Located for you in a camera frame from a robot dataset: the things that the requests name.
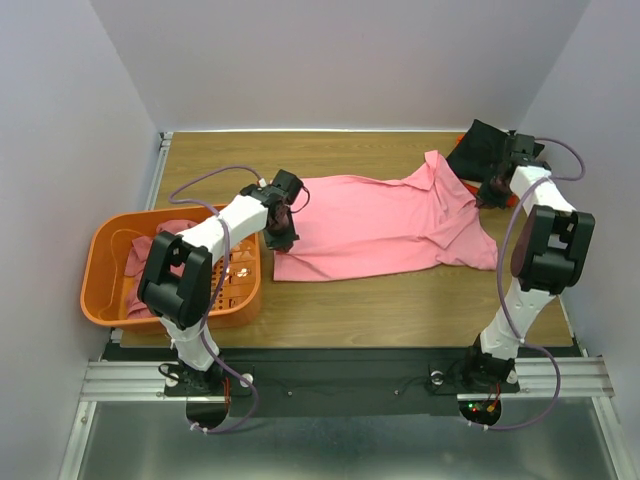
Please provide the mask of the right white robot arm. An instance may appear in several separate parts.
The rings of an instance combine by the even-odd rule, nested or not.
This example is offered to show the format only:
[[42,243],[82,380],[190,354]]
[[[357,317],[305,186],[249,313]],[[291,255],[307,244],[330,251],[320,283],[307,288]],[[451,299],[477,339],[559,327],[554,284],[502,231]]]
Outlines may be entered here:
[[542,142],[509,132],[496,175],[487,185],[491,193],[513,194],[518,199],[506,238],[520,211],[526,221],[511,254],[511,284],[508,289],[503,286],[505,254],[501,252],[497,265],[500,307],[460,366],[461,381],[472,390],[517,382],[515,359],[529,329],[553,299],[578,282],[584,269],[595,218],[561,194],[556,185],[560,178],[536,158],[536,146]]

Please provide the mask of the light pink t shirt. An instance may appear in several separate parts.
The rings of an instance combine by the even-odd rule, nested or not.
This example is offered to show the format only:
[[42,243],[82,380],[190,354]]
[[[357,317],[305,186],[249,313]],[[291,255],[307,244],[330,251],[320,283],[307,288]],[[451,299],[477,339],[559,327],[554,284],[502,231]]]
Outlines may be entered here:
[[294,204],[298,241],[274,256],[277,282],[328,282],[438,265],[493,270],[496,241],[474,196],[436,150],[403,179],[307,178]]

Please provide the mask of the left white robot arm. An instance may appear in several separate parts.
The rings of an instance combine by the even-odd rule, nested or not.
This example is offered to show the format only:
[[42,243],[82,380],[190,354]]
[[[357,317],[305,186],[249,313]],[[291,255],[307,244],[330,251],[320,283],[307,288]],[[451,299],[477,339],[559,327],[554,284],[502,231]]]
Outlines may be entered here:
[[208,316],[224,281],[212,283],[214,266],[231,263],[231,250],[261,232],[267,248],[288,252],[299,239],[292,206],[306,191],[296,175],[280,170],[271,182],[262,177],[244,187],[222,210],[180,233],[162,231],[151,243],[137,297],[159,318],[177,350],[179,366],[167,378],[189,382],[199,393],[215,392],[224,368],[208,329]]

